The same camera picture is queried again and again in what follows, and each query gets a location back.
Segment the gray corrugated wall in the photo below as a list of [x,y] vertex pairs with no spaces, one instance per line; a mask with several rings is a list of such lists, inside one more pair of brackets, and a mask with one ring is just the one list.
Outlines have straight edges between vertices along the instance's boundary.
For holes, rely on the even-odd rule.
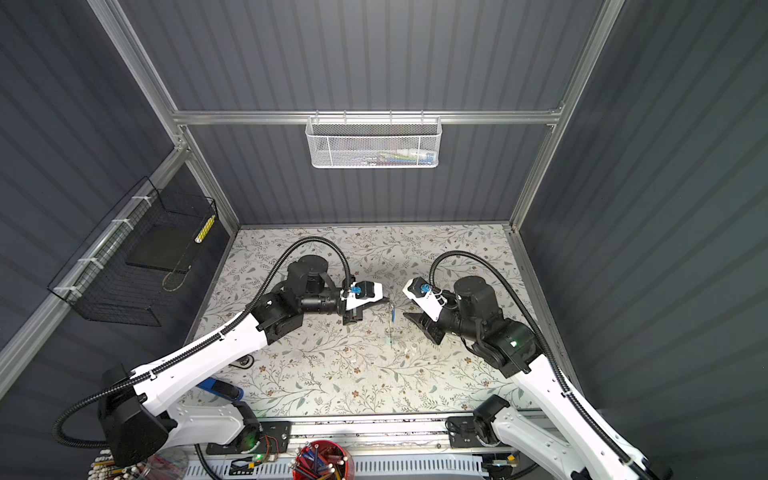
[[600,2],[121,4],[182,110],[538,110]]
[[[201,194],[185,166],[166,188]],[[227,231],[216,222],[184,281],[186,299],[173,307],[168,316],[172,320],[160,327],[89,322],[77,313],[65,317],[0,400],[0,477],[86,478],[98,450],[70,449],[55,443],[51,437],[53,421],[71,404],[101,389],[105,370],[120,363],[132,369],[184,344],[228,240]],[[104,438],[95,406],[73,416],[66,432],[82,439]]]
[[0,346],[172,143],[88,4],[0,2]]
[[678,478],[765,476],[767,18],[625,6],[522,229],[588,398]]
[[[494,111],[560,104],[601,2],[121,4],[182,110]],[[191,129],[243,224],[508,220],[545,132],[446,126],[434,170],[328,171],[301,127]]]
[[312,167],[304,128],[194,126],[242,224],[508,220],[544,125],[445,126],[437,168]]

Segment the wire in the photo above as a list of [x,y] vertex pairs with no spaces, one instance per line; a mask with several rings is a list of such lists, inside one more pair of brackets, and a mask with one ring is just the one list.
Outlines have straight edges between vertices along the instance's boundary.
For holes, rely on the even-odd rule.
[[192,267],[190,267],[190,269],[187,270],[187,272],[184,274],[184,278],[181,279],[181,283],[179,283],[178,286],[176,286],[175,288],[172,288],[170,290],[168,288],[166,288],[165,283],[168,281],[168,277],[171,274],[178,273],[178,272],[172,270],[172,271],[166,273],[165,276],[163,277],[163,283],[162,283],[163,290],[165,290],[166,292],[175,292],[176,290],[179,290],[181,288],[181,286],[184,285],[184,281],[187,279],[187,275],[190,274],[190,270],[192,270]]
[[611,438],[610,435],[608,435],[602,427],[598,425],[597,422],[589,415],[589,413],[584,409],[583,405],[578,401],[578,399],[573,395],[573,392],[571,391],[570,387],[568,387],[568,384],[565,380],[565,377],[563,376],[563,372],[560,370],[560,366],[558,365],[557,359],[554,357],[554,354],[552,353],[552,349],[549,347],[549,344],[547,343],[546,338],[544,338],[544,333],[541,332],[541,328],[539,328],[538,324],[536,323],[536,320],[534,320],[531,313],[528,311],[527,308],[525,308],[525,305],[523,305],[523,302],[520,300],[520,297],[515,292],[515,289],[512,288],[512,285],[509,284],[507,279],[504,278],[504,276],[499,272],[493,265],[488,263],[484,258],[475,255],[474,253],[465,252],[463,250],[451,250],[449,252],[445,252],[441,255],[439,255],[437,258],[435,258],[435,261],[432,262],[432,265],[429,267],[429,285],[432,286],[432,288],[435,287],[435,271],[437,270],[437,266],[445,260],[448,257],[466,257],[471,260],[474,260],[475,262],[480,263],[482,266],[487,268],[488,270],[493,273],[493,275],[498,279],[499,282],[502,283],[504,288],[507,290],[507,293],[509,293],[509,296],[512,297],[512,300],[515,302],[515,305],[520,309],[520,312],[523,314],[523,317],[528,321],[528,325],[531,326],[531,330],[533,330],[533,334],[536,337],[536,341],[541,346],[541,349],[544,351],[544,355],[547,357],[547,360],[549,360],[549,364],[552,367],[552,372],[554,373],[554,377],[557,379],[558,384],[560,385],[560,388],[563,391],[563,395],[568,398],[568,400],[571,402],[571,404],[574,406],[576,411],[579,413],[579,415],[584,419],[584,421],[590,426],[590,428],[598,435],[598,437],[601,438],[603,442],[605,442],[608,447],[613,450],[613,452],[618,456],[618,458],[621,460],[622,463],[624,463],[626,466],[628,466],[632,472],[636,473],[637,476],[641,478],[641,480],[652,480],[652,478],[648,475],[645,470],[643,470],[642,467],[640,467],[635,461],[632,460],[632,458]]
[[537,468],[538,468],[538,463],[531,463],[529,466],[523,468],[520,472],[512,473],[512,475],[505,478],[505,480],[517,480],[518,478],[523,478]]
[[203,457],[203,449],[200,448],[199,443],[194,444],[194,452],[197,453],[197,459],[200,460],[200,465],[202,465],[203,470],[205,470],[209,477],[213,480],[223,480],[219,475],[216,475],[216,472],[214,472],[210,465],[208,465],[208,462],[205,461],[205,457]]
[[[296,242],[293,243],[290,247],[286,249],[285,252],[283,252],[282,255],[280,255],[280,258],[277,259],[277,262],[272,267],[272,270],[266,275],[266,278],[264,279],[264,282],[261,284],[261,287],[259,288],[259,291],[256,293],[256,296],[253,297],[253,299],[245,306],[242,312],[240,312],[240,315],[235,318],[235,320],[230,323],[229,325],[225,326],[221,330],[221,335],[226,335],[229,332],[231,332],[235,327],[240,325],[241,322],[247,317],[253,308],[259,303],[259,300],[261,300],[261,296],[266,292],[266,288],[270,285],[270,282],[274,279],[275,275],[277,275],[277,271],[280,268],[280,266],[283,265],[283,262],[286,261],[288,256],[298,247],[301,247],[305,243],[310,242],[318,242],[318,243],[324,243],[328,247],[331,247],[331,249],[336,252],[336,254],[341,259],[341,265],[344,269],[344,277],[346,278],[346,288],[349,289],[350,286],[352,286],[352,275],[349,272],[349,262],[347,262],[346,257],[344,256],[344,252],[341,251],[341,249],[332,241],[327,240],[323,237],[304,237],[301,239],[298,239]],[[341,310],[341,302],[339,302],[339,311]],[[212,343],[218,342],[220,336],[210,336],[207,339],[205,339],[203,342],[198,343],[197,345],[193,346],[192,348],[185,350],[184,352],[180,353],[179,355],[176,355],[174,358],[166,361],[165,363],[154,367],[151,371],[142,373],[141,375],[135,376],[131,379],[125,379],[122,382],[118,382],[113,386],[107,387],[106,389],[101,390],[98,393],[95,393],[93,395],[90,395],[88,397],[85,397],[84,399],[80,400],[79,402],[75,403],[73,406],[66,409],[54,422],[53,422],[53,429],[51,434],[53,435],[53,439],[67,447],[74,447],[77,449],[106,449],[109,448],[109,444],[107,444],[104,440],[81,440],[76,439],[74,437],[71,437],[64,433],[64,423],[69,419],[69,417],[73,416],[76,412],[79,410],[82,410],[86,406],[89,406],[92,403],[97,402],[100,399],[103,399],[104,397],[111,396],[115,393],[121,392],[128,387],[132,387],[138,383],[143,382],[144,380],[149,380],[152,375],[157,375],[160,372],[164,372],[165,370],[169,369],[170,367],[176,365],[177,363],[181,362],[184,359],[187,359],[194,355],[195,353],[200,352],[202,349],[206,348],[207,346],[211,345]]]

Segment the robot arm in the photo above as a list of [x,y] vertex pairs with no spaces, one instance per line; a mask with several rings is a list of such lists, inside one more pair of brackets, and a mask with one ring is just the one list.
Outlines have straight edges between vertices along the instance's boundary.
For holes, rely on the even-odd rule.
[[[132,389],[104,397],[99,403],[99,420],[115,462],[130,465],[159,449],[195,443],[234,443],[239,452],[253,449],[260,437],[260,425],[245,402],[192,407],[177,399],[235,359],[301,327],[304,313],[339,313],[343,322],[349,323],[360,321],[365,309],[388,301],[381,283],[353,279],[345,292],[333,284],[326,269],[327,262],[320,257],[301,257],[289,265],[287,280],[264,294],[234,327],[231,325],[241,313],[206,336],[138,366],[130,374],[122,367],[107,372],[106,386],[146,377]],[[158,369],[179,357],[181,361]]]
[[[406,316],[427,338],[439,345],[446,333],[453,333],[474,341],[467,347],[470,352],[532,396],[566,438],[563,441],[553,437],[519,415],[509,402],[492,396],[474,412],[475,432],[483,443],[514,446],[562,480],[671,477],[668,468],[649,464],[640,450],[618,435],[567,379],[562,377],[565,385],[560,384],[535,334],[524,323],[504,318],[493,288],[484,279],[461,278],[455,282],[454,292],[450,292],[417,277],[409,280],[402,291],[422,310]],[[576,409],[569,396],[580,404],[583,412]],[[623,450],[628,460],[622,461],[609,448],[582,413]]]

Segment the aluminum frame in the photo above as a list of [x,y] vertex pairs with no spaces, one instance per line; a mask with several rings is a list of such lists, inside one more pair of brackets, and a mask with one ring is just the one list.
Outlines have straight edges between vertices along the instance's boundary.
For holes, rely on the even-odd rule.
[[[185,146],[179,145],[175,147],[149,177],[149,181],[144,182],[139,187],[134,193],[134,198],[131,198],[114,218],[127,217],[143,201],[137,197],[147,196],[154,187],[165,187],[189,156],[190,152]],[[104,246],[110,235],[119,228],[119,225],[118,222],[110,222],[107,228],[101,232],[101,235],[83,253],[83,257],[94,256]],[[67,272],[59,286],[71,285],[80,276],[84,268],[85,264],[83,262],[77,262]],[[48,337],[56,330],[56,327],[58,327],[70,310],[71,307],[68,303],[53,293],[49,293],[24,325],[0,351],[0,399],[11,388],[13,382],[22,374],[35,357],[35,354],[42,348]]]
[[611,30],[613,30],[624,2],[625,0],[604,0],[603,2],[598,18],[595,20],[589,38],[581,51],[576,69],[574,69],[574,73],[565,90],[559,122],[545,138],[533,167],[531,167],[531,172],[525,180],[515,209],[512,211],[509,223],[514,230],[520,230],[525,216],[531,209],[536,192],[539,186],[541,186],[541,181],[547,173],[549,164],[552,162],[552,158],[554,158],[554,154],[560,146],[568,125],[571,123],[574,111],[581,100],[584,89],[587,87],[589,77],[592,75],[594,66],[600,58],[605,42],[608,40]]
[[546,124],[560,121],[560,110],[550,111],[176,111],[171,117],[179,125],[304,125],[312,117],[339,123],[419,122],[440,118],[450,125]]
[[[540,409],[520,410],[526,419],[553,436],[561,433]],[[509,447],[452,449],[445,420],[453,416],[472,417],[471,412],[393,413],[378,415],[334,415],[276,417],[261,422],[291,422],[288,450],[312,439],[335,439],[355,455],[415,455],[420,453],[501,453]]]
[[450,220],[447,222],[348,222],[348,223],[249,223],[240,225],[241,230],[265,230],[272,228],[352,228],[352,227],[424,227],[440,225],[506,225],[506,221],[473,222]]

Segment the floral pattern surface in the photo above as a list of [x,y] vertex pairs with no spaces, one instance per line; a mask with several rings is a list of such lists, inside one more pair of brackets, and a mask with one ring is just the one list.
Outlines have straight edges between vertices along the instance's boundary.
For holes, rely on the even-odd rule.
[[[471,410],[491,394],[510,399],[518,408],[535,408],[501,373],[468,352],[457,336],[447,335],[436,346],[402,314],[416,311],[402,287],[415,276],[427,277],[432,260],[446,250],[484,257],[530,306],[501,225],[241,230],[195,338],[237,315],[283,251],[309,235],[336,243],[357,280],[383,283],[390,305],[367,310],[362,322],[349,326],[342,326],[338,316],[306,314],[301,328],[255,352],[250,369],[227,367],[218,372],[217,378],[245,391],[244,399],[258,416]],[[286,263],[305,254],[325,257],[330,276],[339,282],[341,262],[321,243],[301,246]],[[285,278],[286,266],[275,281]],[[453,282],[467,275],[483,276],[494,286],[505,315],[525,321],[501,284],[469,259],[444,260],[435,281],[452,290]],[[199,389],[184,397],[186,403],[209,399],[210,394]]]

